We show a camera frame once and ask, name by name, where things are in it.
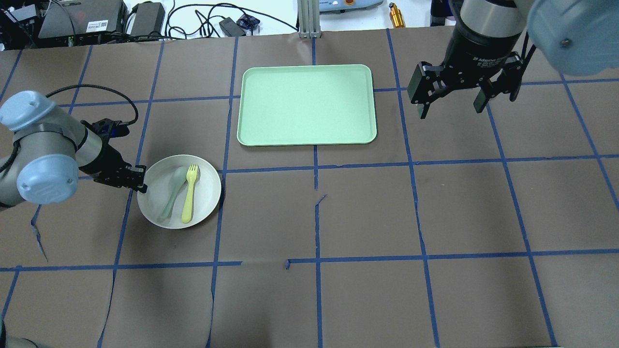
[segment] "round plate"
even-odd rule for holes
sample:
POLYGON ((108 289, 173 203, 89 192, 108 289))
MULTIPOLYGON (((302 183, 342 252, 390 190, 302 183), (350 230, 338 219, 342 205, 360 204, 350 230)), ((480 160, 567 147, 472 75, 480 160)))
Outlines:
POLYGON ((222 193, 222 182, 215 168, 209 162, 192 155, 174 155, 153 164, 144 175, 144 183, 149 188, 146 193, 137 193, 137 204, 140 211, 148 221, 159 227, 170 229, 193 226, 206 219, 217 207, 222 193), (189 167, 192 164, 197 164, 200 167, 200 172, 196 181, 191 221, 187 224, 181 221, 185 197, 187 196, 187 182, 176 197, 170 218, 159 220, 159 215, 172 192, 172 174, 178 167, 189 167))

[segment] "barcode sticker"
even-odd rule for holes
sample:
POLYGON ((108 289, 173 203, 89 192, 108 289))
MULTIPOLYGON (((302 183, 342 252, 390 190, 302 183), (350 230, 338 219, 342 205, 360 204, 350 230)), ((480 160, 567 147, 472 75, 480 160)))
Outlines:
POLYGON ((108 28, 107 20, 96 20, 94 22, 88 22, 88 27, 86 27, 87 33, 93 32, 102 32, 108 28))

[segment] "plastic fork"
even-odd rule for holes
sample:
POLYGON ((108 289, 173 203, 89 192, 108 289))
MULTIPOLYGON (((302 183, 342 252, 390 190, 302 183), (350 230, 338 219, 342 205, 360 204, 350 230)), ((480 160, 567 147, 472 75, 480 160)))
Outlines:
POLYGON ((181 215, 181 220, 184 224, 187 224, 189 221, 191 221, 191 218, 193 216, 193 192, 198 172, 199 167, 197 166, 197 164, 190 165, 189 170, 187 170, 187 198, 185 198, 183 215, 181 215))

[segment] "mint green tray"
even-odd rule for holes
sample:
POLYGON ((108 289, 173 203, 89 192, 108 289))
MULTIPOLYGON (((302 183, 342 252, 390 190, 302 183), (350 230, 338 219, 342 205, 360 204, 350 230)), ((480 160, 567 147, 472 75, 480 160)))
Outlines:
POLYGON ((249 69, 236 137, 245 146, 367 144, 376 137, 372 73, 362 64, 249 69))

